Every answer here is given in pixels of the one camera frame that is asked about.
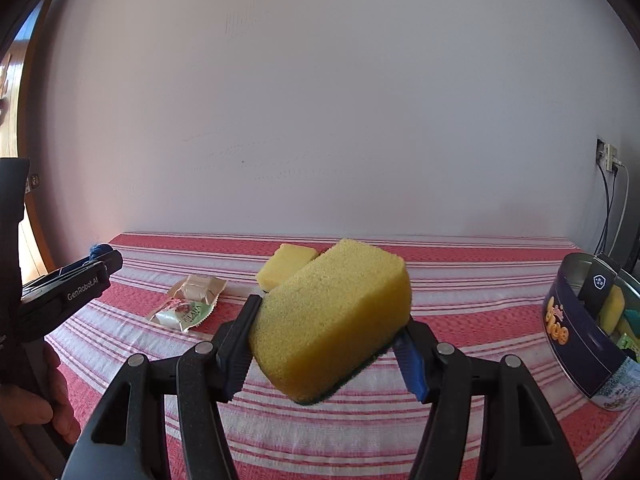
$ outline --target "striped tablecloth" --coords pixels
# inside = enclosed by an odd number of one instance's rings
[[[70,399],[84,424],[124,360],[182,354],[258,292],[255,273],[281,242],[325,250],[333,238],[237,235],[123,234],[112,244],[123,269],[111,288],[49,337],[63,362]],[[431,238],[368,240],[402,256],[414,292],[413,316],[440,341],[473,356],[519,355],[553,407],[585,480],[604,478],[640,427],[640,406],[606,412],[588,402],[564,375],[543,334],[540,308],[560,261],[575,251],[557,238]],[[143,319],[181,277],[213,274],[229,280],[215,312],[183,335]],[[275,390],[252,364],[244,389],[220,405],[242,480],[340,476],[404,479],[429,410],[404,388],[393,354],[375,361],[329,400],[303,407]],[[172,473],[186,477],[175,397],[167,397]],[[474,477],[482,400],[472,404],[462,479]]]

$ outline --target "metal screw head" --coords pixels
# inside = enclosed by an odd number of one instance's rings
[[[507,357],[504,358],[504,362],[509,368],[517,368],[522,364],[522,361],[517,355],[507,355]]]
[[[196,345],[196,354],[208,354],[213,350],[213,345],[209,341],[203,341]]]
[[[436,346],[436,350],[439,354],[451,355],[456,351],[456,347],[451,343],[438,343],[438,346]]]
[[[145,362],[145,357],[142,354],[133,354],[129,359],[127,359],[127,364],[129,366],[140,366],[143,362]]]

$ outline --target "yellow sponge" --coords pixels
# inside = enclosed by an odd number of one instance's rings
[[[605,334],[611,335],[624,309],[625,297],[622,295],[622,289],[614,285],[598,316],[598,324]]]
[[[262,266],[255,279],[262,290],[269,292],[288,280],[316,256],[318,252],[311,247],[282,244]]]
[[[390,343],[410,311],[404,260],[342,240],[266,295],[249,343],[277,389],[311,404]]]

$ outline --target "person's hand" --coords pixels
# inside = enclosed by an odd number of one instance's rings
[[[56,431],[69,443],[80,436],[80,424],[69,404],[69,394],[64,375],[57,370],[60,357],[52,346],[44,343],[44,360],[49,367],[49,389],[53,407],[43,398],[13,384],[0,385],[0,415],[9,427],[23,424],[51,422]]]

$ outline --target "blue gripper pad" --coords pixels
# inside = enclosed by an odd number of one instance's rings
[[[406,389],[420,402],[424,402],[429,393],[424,378],[424,359],[417,351],[406,329],[401,330],[396,337],[393,349]]]

